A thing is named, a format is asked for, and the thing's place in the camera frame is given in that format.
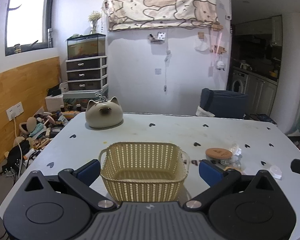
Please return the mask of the beige plastic woven basket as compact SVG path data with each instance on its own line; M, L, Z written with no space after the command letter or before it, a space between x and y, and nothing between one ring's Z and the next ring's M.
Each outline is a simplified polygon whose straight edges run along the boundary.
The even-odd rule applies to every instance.
M116 142L99 154L103 183L118 202L171 202L189 174L189 155L167 142Z

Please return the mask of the cream cat-shaped ceramic pot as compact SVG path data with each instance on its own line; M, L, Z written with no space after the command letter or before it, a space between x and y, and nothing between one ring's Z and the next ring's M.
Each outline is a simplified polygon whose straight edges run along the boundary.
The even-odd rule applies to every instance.
M104 96L99 101L90 100L85 111L86 123L91 128L109 128L123 122L123 110L117 99L107 100Z

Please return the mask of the round wooden lid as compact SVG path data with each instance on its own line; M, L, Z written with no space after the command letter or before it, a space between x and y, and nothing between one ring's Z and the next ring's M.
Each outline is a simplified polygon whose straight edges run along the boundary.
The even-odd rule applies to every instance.
M208 148L205 151L206 159L213 164L220 164L222 160L229 160L232 158L232 152L224 148Z

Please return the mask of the bear-pattern hanging cloth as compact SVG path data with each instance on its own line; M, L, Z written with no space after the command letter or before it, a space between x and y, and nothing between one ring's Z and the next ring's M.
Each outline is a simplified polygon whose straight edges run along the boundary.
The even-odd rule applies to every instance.
M103 10L110 31L219 24L216 0L104 0Z

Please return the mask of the window with dark frame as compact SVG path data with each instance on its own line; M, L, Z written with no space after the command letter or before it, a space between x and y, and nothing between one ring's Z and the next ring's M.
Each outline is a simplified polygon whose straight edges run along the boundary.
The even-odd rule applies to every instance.
M5 55L52 47L52 0L8 0Z

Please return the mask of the vase with dried flowers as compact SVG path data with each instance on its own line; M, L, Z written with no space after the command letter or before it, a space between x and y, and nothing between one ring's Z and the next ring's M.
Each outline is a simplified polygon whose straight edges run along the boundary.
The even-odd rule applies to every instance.
M98 11L93 11L89 17L88 21L91 23L90 34L95 34L97 32L97 22L102 17L102 14Z

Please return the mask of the white round plastic cap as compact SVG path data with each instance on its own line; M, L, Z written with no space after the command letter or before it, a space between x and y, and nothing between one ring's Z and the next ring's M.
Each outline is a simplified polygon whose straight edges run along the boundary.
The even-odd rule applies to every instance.
M271 165L269 168L269 173L274 179L281 180L282 179L282 171L276 165Z

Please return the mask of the dark blue cushioned chair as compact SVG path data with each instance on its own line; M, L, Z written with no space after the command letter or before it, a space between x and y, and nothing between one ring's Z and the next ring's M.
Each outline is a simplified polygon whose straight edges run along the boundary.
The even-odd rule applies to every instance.
M248 96L229 90L204 88L196 116L243 119L247 110Z

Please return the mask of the grey plastic drawer unit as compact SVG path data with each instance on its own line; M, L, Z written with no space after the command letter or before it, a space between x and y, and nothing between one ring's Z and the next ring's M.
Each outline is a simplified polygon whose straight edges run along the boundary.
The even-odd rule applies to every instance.
M108 87L107 57L66 60L66 74L70 91L106 89Z

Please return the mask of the white sheep wall plush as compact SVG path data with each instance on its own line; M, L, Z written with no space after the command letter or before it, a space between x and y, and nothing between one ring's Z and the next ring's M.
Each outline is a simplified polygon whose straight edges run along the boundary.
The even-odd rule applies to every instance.
M223 71L225 71L225 63L224 63L222 60L218 60L218 61L216 62L216 68L217 68L218 70L223 70Z

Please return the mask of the white wall power socket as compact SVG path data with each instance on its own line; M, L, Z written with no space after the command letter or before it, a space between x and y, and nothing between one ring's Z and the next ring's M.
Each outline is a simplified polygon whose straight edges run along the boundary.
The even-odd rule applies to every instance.
M24 112L24 109L23 109L23 105L21 102L17 103L16 105L14 105L6 110L6 114L7 114L9 121L11 121L15 117L21 115L23 112Z

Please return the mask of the front-load washing machine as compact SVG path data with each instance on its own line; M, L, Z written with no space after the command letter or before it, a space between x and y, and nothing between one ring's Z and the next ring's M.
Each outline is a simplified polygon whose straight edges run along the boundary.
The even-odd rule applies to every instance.
M247 81L248 74L238 70L233 70L231 90L233 92L245 94Z

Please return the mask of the pile of floor clutter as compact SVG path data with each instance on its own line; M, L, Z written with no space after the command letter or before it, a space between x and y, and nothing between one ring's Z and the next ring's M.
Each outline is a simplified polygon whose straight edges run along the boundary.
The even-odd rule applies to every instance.
M5 153L6 164L2 172L18 174L38 157L40 152L67 125L79 111L66 111L64 107L54 113L39 112L26 122L14 124L14 142L10 151Z

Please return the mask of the glass fish tank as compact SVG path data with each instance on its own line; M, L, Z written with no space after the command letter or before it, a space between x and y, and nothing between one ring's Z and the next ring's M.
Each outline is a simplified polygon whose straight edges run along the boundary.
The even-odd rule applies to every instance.
M66 40L68 59L106 56L106 35L73 35Z

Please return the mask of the white box beside drawers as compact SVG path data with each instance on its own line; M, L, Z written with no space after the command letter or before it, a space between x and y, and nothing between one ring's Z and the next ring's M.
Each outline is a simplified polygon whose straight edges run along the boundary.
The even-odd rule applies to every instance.
M47 96L45 98L46 109L48 112L56 112L61 110L61 105L64 105L63 94L56 96Z

